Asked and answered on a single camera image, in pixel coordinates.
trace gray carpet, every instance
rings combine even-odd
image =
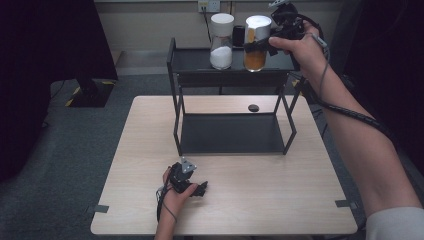
[[[95,236],[90,232],[93,213],[89,209],[99,201],[133,98],[170,94],[167,75],[120,77],[105,108],[65,107],[78,85],[74,80],[61,85],[52,84],[52,95],[57,95],[25,168],[16,178],[0,183],[0,239],[151,239]],[[187,94],[218,94],[218,89],[190,91]],[[273,92],[224,88],[224,94]],[[319,111],[314,114],[322,130],[324,117]],[[356,186],[328,131],[324,142],[347,199],[358,205],[352,211],[360,224],[364,214]]]

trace orange liquid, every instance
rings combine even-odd
[[[265,66],[266,51],[244,53],[244,67],[251,71],[260,71]]]

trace human hand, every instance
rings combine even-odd
[[[315,41],[312,34],[319,36],[318,29],[311,23],[304,21],[305,36],[301,40],[289,40],[278,37],[270,37],[269,44],[293,53],[300,64],[300,71],[309,81],[320,81],[321,74],[327,60],[324,57],[322,47]]]
[[[163,183],[166,183],[166,180],[168,179],[169,173],[171,171],[171,168],[168,167],[168,169],[165,171],[165,173],[162,176]],[[165,195],[165,199],[163,201],[163,204],[165,205],[165,208],[161,211],[161,218],[163,214],[166,215],[173,215],[175,218],[178,216],[179,212],[184,206],[185,201],[193,194],[193,192],[196,190],[198,184],[192,183],[184,192],[177,193],[173,188],[172,185],[168,183],[167,187],[168,191]]]

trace white wall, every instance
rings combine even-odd
[[[272,1],[235,1],[232,14],[236,25],[244,25],[252,15],[270,16]],[[299,13],[318,22],[331,43],[343,0],[292,1]],[[209,47],[203,14],[197,1],[101,2],[97,10],[111,50],[164,50],[171,37],[177,47]],[[221,12],[230,12],[230,2],[221,1]],[[210,21],[212,14],[207,14]]]

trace power outlet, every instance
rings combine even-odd
[[[198,0],[197,11],[203,12],[202,7],[205,8],[206,12],[220,12],[221,1],[220,0]]]

